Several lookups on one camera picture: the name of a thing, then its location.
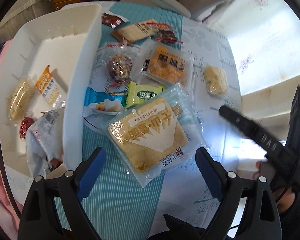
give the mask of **table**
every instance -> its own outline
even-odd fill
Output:
[[[104,11],[120,14],[131,23],[154,18],[175,27],[179,39],[184,41],[179,49],[192,54],[195,59],[194,109],[201,123],[203,136],[210,146],[209,153],[228,171],[235,171],[240,137],[218,116],[218,108],[223,104],[237,110],[241,108],[238,76],[226,37],[174,12],[128,3],[100,4]],[[102,26],[100,46],[116,41],[110,35],[111,31],[111,28]],[[229,83],[229,96],[226,99],[211,98],[207,94],[202,76],[205,64],[221,67],[226,71]],[[194,226],[207,227],[219,202],[211,197],[194,160],[154,179],[142,189],[128,174],[110,140],[91,130],[93,126],[88,122],[85,124],[83,159],[87,159],[97,146],[107,150],[104,169],[90,196],[82,201],[91,223],[103,239],[147,239],[149,235],[167,230],[163,213],[176,216]],[[67,228],[66,217],[58,201],[57,209],[62,225]]]

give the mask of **plastic bag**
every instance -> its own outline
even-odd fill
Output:
[[[131,79],[138,80],[142,75],[170,87],[180,83],[182,87],[191,87],[193,80],[193,57],[161,42],[147,40],[141,47]]]
[[[51,108],[57,109],[66,105],[67,94],[54,79],[49,67],[47,65],[35,86]]]
[[[223,69],[207,66],[203,71],[203,76],[209,94],[221,97],[228,94],[227,75]]]
[[[154,98],[164,90],[164,86],[146,86],[137,85],[131,81],[129,84],[126,108],[134,105],[140,105],[144,101]]]
[[[153,37],[155,41],[161,41],[163,43],[183,43],[177,38],[177,31],[168,24],[163,23],[147,23],[155,32]]]
[[[31,176],[46,177],[63,163],[64,107],[45,113],[26,132],[26,158]]]
[[[130,82],[130,72],[134,57],[135,54],[125,42],[107,45],[102,62],[108,70],[110,79],[113,81],[113,84],[110,86],[115,87]]]
[[[17,125],[24,117],[36,92],[30,76],[20,79],[9,104],[9,119]]]
[[[205,144],[179,84],[116,116],[102,129],[142,187],[187,162]]]
[[[136,54],[126,43],[106,44],[102,53],[97,53],[91,77],[98,76],[99,79],[90,83],[86,90],[83,117],[117,115],[124,110],[130,71]]]

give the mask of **blue striped tablecloth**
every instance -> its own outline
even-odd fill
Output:
[[[130,23],[155,19],[157,22],[169,24],[176,29],[178,38],[181,39],[182,16],[177,13],[129,3],[115,3],[110,11],[126,17]],[[112,28],[102,25],[100,47],[106,42],[117,41],[111,35],[111,31]],[[164,176],[154,179],[145,188],[141,188],[132,176],[127,174],[127,169],[121,163],[110,140],[85,126],[83,160],[87,160],[97,146],[106,149],[107,160],[89,197],[82,200],[87,216],[103,239],[147,239]],[[56,205],[62,226],[70,229],[61,202],[57,198]]]

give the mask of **black cable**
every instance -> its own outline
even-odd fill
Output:
[[[11,202],[11,205],[15,211],[15,213],[17,214],[18,218],[21,218],[21,212],[17,206],[17,203],[13,197],[9,182],[8,182],[8,177],[7,177],[7,173],[6,173],[6,169],[4,167],[4,161],[3,161],[3,156],[2,156],[2,149],[1,149],[1,143],[0,143],[0,172],[1,172],[1,176],[3,179],[3,184],[6,188],[7,194],[8,194],[8,198]]]
[[[234,226],[234,227],[230,227],[229,230],[234,229],[234,228],[237,228],[237,227],[239,227],[239,225],[236,225],[236,226]]]

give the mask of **blue gripper pad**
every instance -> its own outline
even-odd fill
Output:
[[[77,191],[77,199],[79,201],[82,201],[82,199],[89,196],[95,182],[97,181],[97,178],[102,171],[103,166],[105,165],[105,162],[106,151],[102,148],[79,181]]]
[[[215,161],[205,148],[199,148],[196,151],[195,161],[212,197],[217,198],[219,202],[221,202],[224,197],[222,192],[222,182],[217,172],[214,170],[214,167],[211,165],[211,163],[215,163]]]

